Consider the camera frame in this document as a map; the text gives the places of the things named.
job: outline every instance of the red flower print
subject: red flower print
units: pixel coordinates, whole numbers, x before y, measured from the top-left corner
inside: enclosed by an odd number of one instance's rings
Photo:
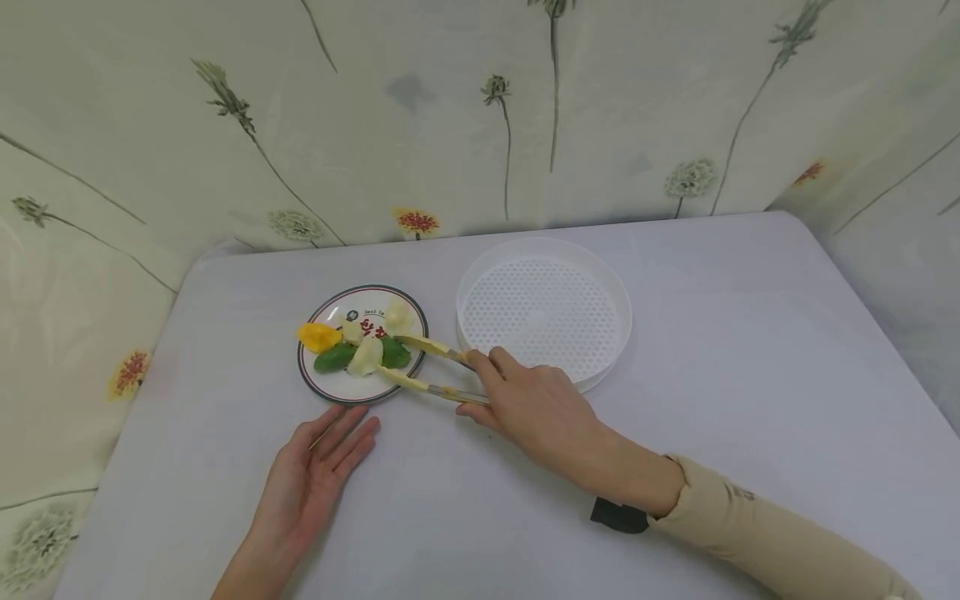
[[[150,353],[145,350],[134,350],[124,357],[113,372],[113,377],[107,387],[107,398],[111,400],[126,398],[133,395],[143,383],[143,378],[150,368]]]
[[[808,180],[815,180],[820,177],[823,170],[827,168],[823,161],[818,160],[806,168],[806,171],[793,182],[793,187],[800,187]]]
[[[408,233],[413,233],[420,239],[421,235],[433,233],[440,227],[440,221],[429,212],[413,208],[395,208],[396,224]]]

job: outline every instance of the white tablecloth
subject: white tablecloth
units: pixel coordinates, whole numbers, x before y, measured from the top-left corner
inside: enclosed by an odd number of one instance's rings
[[[460,273],[508,233],[205,260],[183,285],[63,575],[59,600],[204,598],[294,426],[324,403],[297,326],[364,283],[403,289],[456,341]],[[634,333],[589,392],[601,419],[809,516],[928,598],[960,590],[960,440],[806,229],[781,213],[538,232],[623,278]],[[420,378],[463,385],[427,360]],[[438,398],[373,408],[378,446],[291,595],[744,598],[746,578],[593,500]]]

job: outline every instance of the floral backdrop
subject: floral backdrop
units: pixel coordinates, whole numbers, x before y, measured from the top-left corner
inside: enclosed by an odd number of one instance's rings
[[[960,3],[11,0],[0,17],[0,598],[52,593],[180,282],[224,241],[786,209],[960,423]]]

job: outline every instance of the black strap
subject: black strap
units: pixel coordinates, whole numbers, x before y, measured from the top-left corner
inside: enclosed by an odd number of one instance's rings
[[[597,498],[593,504],[590,520],[622,534],[642,534],[650,526],[647,522],[647,514],[640,509],[613,504],[604,498]]]

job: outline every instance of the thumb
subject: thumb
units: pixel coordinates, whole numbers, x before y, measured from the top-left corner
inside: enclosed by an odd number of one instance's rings
[[[500,433],[500,423],[496,420],[493,410],[486,406],[477,404],[461,404],[457,407],[457,414],[461,417],[470,417],[478,425],[483,425],[488,429]]]

